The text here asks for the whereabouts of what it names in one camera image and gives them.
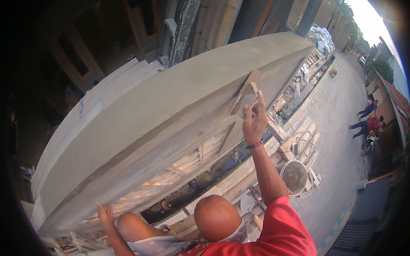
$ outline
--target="wristband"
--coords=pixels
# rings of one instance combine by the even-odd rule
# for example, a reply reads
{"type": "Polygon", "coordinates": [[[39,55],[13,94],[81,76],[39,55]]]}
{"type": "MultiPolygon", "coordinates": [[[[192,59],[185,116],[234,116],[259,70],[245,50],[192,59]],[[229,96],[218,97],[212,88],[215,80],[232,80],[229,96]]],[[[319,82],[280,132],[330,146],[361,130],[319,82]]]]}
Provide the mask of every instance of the wristband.
{"type": "Polygon", "coordinates": [[[258,142],[258,143],[255,144],[255,145],[247,146],[246,149],[247,149],[247,150],[250,150],[251,148],[255,148],[255,147],[259,146],[259,145],[262,145],[262,143],[263,143],[263,140],[261,140],[260,142],[258,142]]]}

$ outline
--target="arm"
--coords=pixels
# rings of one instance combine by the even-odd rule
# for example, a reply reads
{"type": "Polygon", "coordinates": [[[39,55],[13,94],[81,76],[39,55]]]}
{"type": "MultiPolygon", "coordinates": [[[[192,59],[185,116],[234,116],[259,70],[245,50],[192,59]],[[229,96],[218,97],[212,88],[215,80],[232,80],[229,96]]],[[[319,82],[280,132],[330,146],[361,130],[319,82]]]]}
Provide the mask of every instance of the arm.
{"type": "MultiPolygon", "coordinates": [[[[265,102],[261,91],[258,91],[258,104],[256,117],[252,118],[252,110],[248,105],[244,106],[244,124],[242,131],[246,143],[249,146],[261,141],[262,134],[266,128],[268,117],[266,116],[265,102]]],[[[255,162],[256,175],[259,182],[260,193],[264,203],[268,206],[275,199],[288,197],[288,190],[263,145],[251,149],[253,161],[255,162]]]]}
{"type": "Polygon", "coordinates": [[[131,248],[127,245],[123,237],[118,232],[114,225],[114,208],[112,205],[102,207],[97,202],[98,218],[104,226],[105,233],[111,243],[112,248],[116,256],[134,256],[131,248]]]}

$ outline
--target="cement bucket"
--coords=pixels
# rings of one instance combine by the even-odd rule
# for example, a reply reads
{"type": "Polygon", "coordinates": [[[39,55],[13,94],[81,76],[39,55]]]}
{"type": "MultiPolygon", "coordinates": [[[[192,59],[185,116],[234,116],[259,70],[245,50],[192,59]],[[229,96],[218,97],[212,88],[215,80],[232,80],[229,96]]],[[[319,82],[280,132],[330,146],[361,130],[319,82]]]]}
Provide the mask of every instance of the cement bucket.
{"type": "Polygon", "coordinates": [[[280,176],[286,186],[292,191],[292,197],[302,193],[306,186],[307,169],[304,164],[298,160],[290,160],[285,163],[280,170],[280,176]]]}

